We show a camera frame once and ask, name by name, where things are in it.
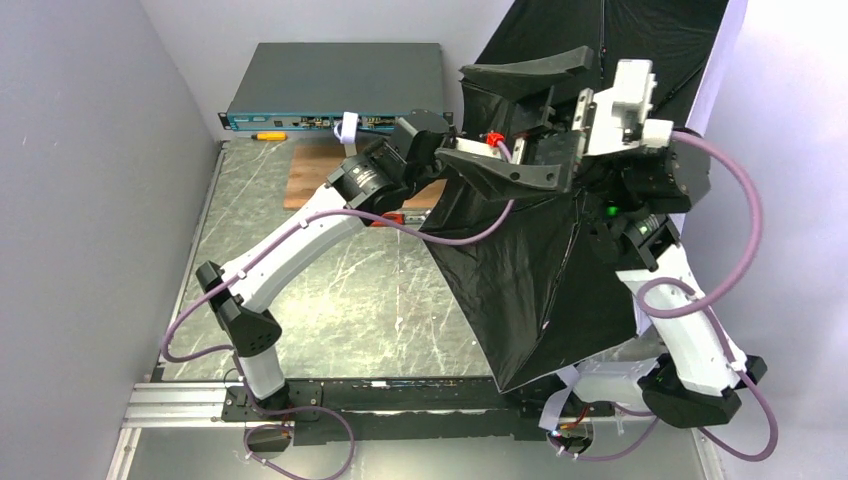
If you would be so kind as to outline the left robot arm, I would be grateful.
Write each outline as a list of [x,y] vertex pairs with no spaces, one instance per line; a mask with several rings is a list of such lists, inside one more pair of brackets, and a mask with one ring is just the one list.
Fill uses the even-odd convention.
[[282,225],[237,258],[204,262],[195,272],[210,307],[234,347],[242,375],[264,407],[283,408],[289,386],[276,344],[282,335],[269,311],[282,290],[336,243],[370,225],[360,212],[382,215],[433,183],[443,166],[437,149],[456,128],[443,116],[414,110],[393,130],[346,157],[310,199]]

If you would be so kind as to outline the purple folding umbrella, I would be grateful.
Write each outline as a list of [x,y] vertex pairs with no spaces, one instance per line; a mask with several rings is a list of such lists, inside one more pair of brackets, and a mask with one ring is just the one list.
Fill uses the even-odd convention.
[[[611,85],[621,59],[653,62],[652,116],[700,137],[702,99],[727,1],[517,1],[474,64],[508,64],[588,46],[591,68],[554,93],[557,111]],[[496,132],[512,148],[516,106],[464,79],[457,139]],[[572,194],[486,200],[445,163],[443,196],[423,225],[428,249],[476,339],[496,385],[510,392],[589,354],[597,362],[655,359],[658,332],[612,267],[592,251]]]

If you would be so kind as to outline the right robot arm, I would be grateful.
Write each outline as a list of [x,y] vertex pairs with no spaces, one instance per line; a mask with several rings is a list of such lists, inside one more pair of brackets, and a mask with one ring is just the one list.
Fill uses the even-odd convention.
[[575,97],[568,127],[557,131],[556,87],[590,65],[579,47],[508,64],[472,64],[464,77],[512,102],[520,112],[509,161],[498,159],[497,138],[457,140],[438,151],[489,200],[572,194],[587,205],[578,222],[593,253],[607,262],[645,313],[635,332],[654,328],[666,350],[655,359],[597,362],[580,354],[559,375],[563,389],[546,403],[540,426],[549,429],[570,396],[585,403],[639,408],[677,428],[724,425],[741,406],[739,390],[759,381],[766,364],[745,354],[714,315],[712,305],[747,272],[762,237],[762,205],[737,165],[752,216],[743,256],[729,277],[705,293],[693,276],[674,216],[690,211],[709,191],[719,153],[695,133],[652,116],[657,85],[649,59],[621,59],[611,85]]

